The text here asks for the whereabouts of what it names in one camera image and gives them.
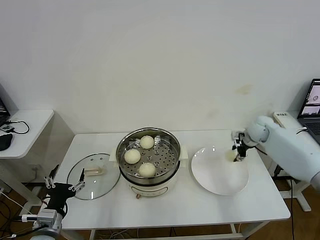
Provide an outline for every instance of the white plate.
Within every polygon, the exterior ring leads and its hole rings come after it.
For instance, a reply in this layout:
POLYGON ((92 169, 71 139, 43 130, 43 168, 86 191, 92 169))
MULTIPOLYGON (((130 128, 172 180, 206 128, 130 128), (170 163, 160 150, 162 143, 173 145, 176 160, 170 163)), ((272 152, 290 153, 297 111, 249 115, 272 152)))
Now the white plate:
POLYGON ((246 160, 233 162, 237 151, 208 146, 194 154, 191 170, 197 182, 218 195, 234 195, 249 182, 246 160))

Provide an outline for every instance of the robotic arm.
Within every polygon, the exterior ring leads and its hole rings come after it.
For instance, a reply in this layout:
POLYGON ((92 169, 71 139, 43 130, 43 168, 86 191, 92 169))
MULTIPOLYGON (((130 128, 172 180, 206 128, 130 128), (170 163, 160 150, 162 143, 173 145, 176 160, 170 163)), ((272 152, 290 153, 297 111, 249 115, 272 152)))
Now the robotic arm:
POLYGON ((234 161, 242 161, 247 150, 258 144, 288 174, 320 191, 320 151, 274 123, 272 118, 259 116, 244 132, 239 132, 233 147, 237 149, 234 161))
MULTIPOLYGON (((72 198, 78 191, 85 187, 84 169, 80 175, 79 182, 76 185, 67 183, 54 182, 53 178, 56 175, 59 165, 57 165, 49 176, 44 177, 49 202, 46 208, 42 208, 37 215, 24 214, 16 220, 22 222, 32 221, 33 230, 36 236, 32 240, 55 240, 60 235, 62 230, 62 219, 68 211, 67 199, 72 198)), ((21 235, 13 234, 11 238, 22 237, 21 235)))

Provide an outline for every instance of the white wall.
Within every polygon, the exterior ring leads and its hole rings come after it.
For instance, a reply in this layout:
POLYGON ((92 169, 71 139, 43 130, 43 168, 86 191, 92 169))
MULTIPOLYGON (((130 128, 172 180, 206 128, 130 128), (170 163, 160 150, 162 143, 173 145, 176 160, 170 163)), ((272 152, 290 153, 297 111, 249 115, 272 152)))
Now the white wall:
POLYGON ((320 77, 318 0, 2 0, 0 83, 75 133, 245 127, 320 77))

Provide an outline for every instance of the steamed bun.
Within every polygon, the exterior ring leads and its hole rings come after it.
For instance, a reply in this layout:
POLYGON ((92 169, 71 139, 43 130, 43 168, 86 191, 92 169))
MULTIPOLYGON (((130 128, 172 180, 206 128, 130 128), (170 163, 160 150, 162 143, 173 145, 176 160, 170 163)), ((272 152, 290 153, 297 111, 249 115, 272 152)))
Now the steamed bun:
POLYGON ((140 158, 140 152, 136 149, 130 149, 129 151, 126 151, 126 153, 124 154, 124 160, 128 164, 136 164, 140 161, 140 158))
POLYGON ((140 177, 150 178, 156 174, 156 167, 150 162, 142 164, 138 170, 140 177))
POLYGON ((154 146, 155 144, 155 140, 152 136, 143 136, 140 140, 140 146, 143 148, 143 149, 150 149, 154 146))

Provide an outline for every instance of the white table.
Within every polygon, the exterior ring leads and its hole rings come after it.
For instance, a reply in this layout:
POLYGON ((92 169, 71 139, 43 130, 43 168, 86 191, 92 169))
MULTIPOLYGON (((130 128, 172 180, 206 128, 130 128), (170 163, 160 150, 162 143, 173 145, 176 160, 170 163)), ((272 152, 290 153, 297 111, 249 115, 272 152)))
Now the white table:
MULTIPOLYGON (((233 144, 231 130, 172 133, 181 145, 187 147, 190 159, 207 144, 214 144, 216 149, 230 149, 233 144)), ((110 154, 124 135, 126 134, 76 135, 55 181, 66 183, 72 167, 88 155, 110 154)), ((269 221, 288 219, 290 212, 256 150, 248 152, 246 161, 249 183, 242 192, 234 196, 221 196, 206 191, 193 179, 187 164, 188 167, 178 170, 174 188, 162 196, 136 199, 136 194, 121 176, 116 186, 100 198, 68 199, 69 210, 62 227, 66 231, 231 224, 232 233, 202 236, 201 239, 248 237, 269 221), (241 233, 236 233, 234 223, 251 224, 241 233)))
MULTIPOLYGON (((39 110, 18 110, 10 112, 11 117, 9 120, 12 122, 25 121, 30 130, 26 134, 13 134, 11 146, 3 151, 0 151, 0 159, 18 159, 23 158, 33 146, 38 136, 41 134, 49 120, 54 115, 52 109, 39 109, 39 110)), ((17 132, 25 132, 27 127, 23 123, 12 124, 17 132)), ((0 131, 0 135, 7 134, 4 131, 0 131)), ((25 208, 30 209, 32 206, 41 206, 41 200, 37 197, 36 193, 39 188, 34 188, 31 192, 27 189, 16 177, 14 172, 10 172, 6 165, 0 160, 0 179, 24 197, 28 202, 25 204, 25 208)))

